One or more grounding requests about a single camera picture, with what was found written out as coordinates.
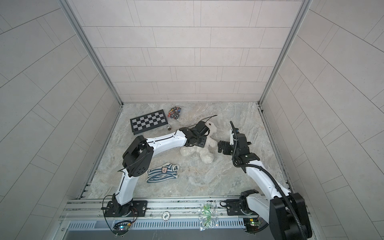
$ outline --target wire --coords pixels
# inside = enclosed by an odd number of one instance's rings
[[[236,151],[236,147],[237,147],[237,134],[236,134],[236,130],[235,130],[235,127],[233,125],[233,122],[230,121],[230,124],[232,126],[232,130],[234,132],[234,136],[235,136],[235,147],[233,148],[233,154],[232,154],[232,163],[235,167],[254,167],[254,168],[257,168],[259,169],[260,171],[264,172],[273,182],[273,184],[275,185],[275,188],[276,190],[280,193],[280,195],[282,196],[283,198],[283,201],[286,203],[289,211],[291,212],[291,214],[293,215],[293,218],[295,219],[295,222],[296,222],[296,225],[297,225],[297,228],[299,229],[300,231],[300,234],[301,234],[301,237],[303,240],[307,240],[307,237],[305,236],[305,232],[304,232],[304,229],[303,229],[303,226],[301,225],[301,222],[300,222],[300,219],[298,218],[291,202],[288,200],[288,198],[286,197],[286,195],[284,194],[283,190],[281,189],[281,187],[279,186],[279,184],[277,183],[277,181],[275,180],[275,178],[267,171],[265,170],[264,168],[260,167],[260,166],[257,166],[257,165],[254,165],[254,164],[240,164],[240,165],[237,165],[236,161],[235,161],[235,151]]]
[[[109,226],[109,224],[108,224],[108,222],[107,222],[107,218],[105,218],[105,211],[104,211],[104,209],[103,209],[103,208],[104,208],[104,200],[105,200],[106,197],[109,197],[109,196],[113,197],[112,195],[107,195],[107,196],[105,196],[105,197],[103,198],[103,203],[102,203],[102,205],[101,205],[101,207],[102,207],[101,209],[103,210],[104,220],[105,220],[105,222],[107,223],[109,230],[111,230],[111,232],[112,232],[113,234],[115,234],[115,233],[112,231],[111,227]]]

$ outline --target white stuffed animal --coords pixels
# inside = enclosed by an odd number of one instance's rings
[[[208,146],[217,147],[217,142],[211,138],[212,134],[217,132],[217,127],[211,121],[206,122],[207,127],[209,127],[209,134],[207,136],[207,141],[205,142],[204,147],[182,147],[180,148],[180,153],[182,156],[191,156],[194,152],[200,154],[200,158],[204,163],[211,163],[214,160],[214,155],[209,151]]]

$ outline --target gray marble surface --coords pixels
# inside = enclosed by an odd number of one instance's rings
[[[260,157],[277,181],[286,185],[255,103],[126,104],[93,177],[89,199],[103,198],[116,192],[121,178],[121,172],[118,170],[122,168],[122,155],[137,136],[133,135],[129,120],[159,109],[164,109],[167,113],[173,106],[180,106],[182,110],[179,120],[168,119],[172,130],[168,131],[165,126],[158,127],[144,132],[145,138],[162,136],[217,114],[218,116],[211,118],[217,127],[212,139],[229,141],[229,121],[232,120],[235,127],[245,133],[247,140],[252,142],[250,151]],[[160,183],[147,183],[145,173],[137,182],[134,197],[238,195],[249,189],[259,190],[247,174],[232,165],[230,156],[218,153],[217,147],[209,147],[209,151],[214,154],[212,163],[204,163],[198,153],[183,157],[180,148],[173,148],[153,157],[149,169],[167,162],[178,164],[178,178]]]

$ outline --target folding chess board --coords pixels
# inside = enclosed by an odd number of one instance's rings
[[[159,110],[153,113],[145,114],[140,117],[131,119],[131,127],[133,135],[167,125],[167,117],[164,110]]]

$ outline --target bag of small green items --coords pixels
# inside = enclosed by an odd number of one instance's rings
[[[199,226],[200,231],[218,226],[218,213],[214,202],[204,204],[199,209]]]

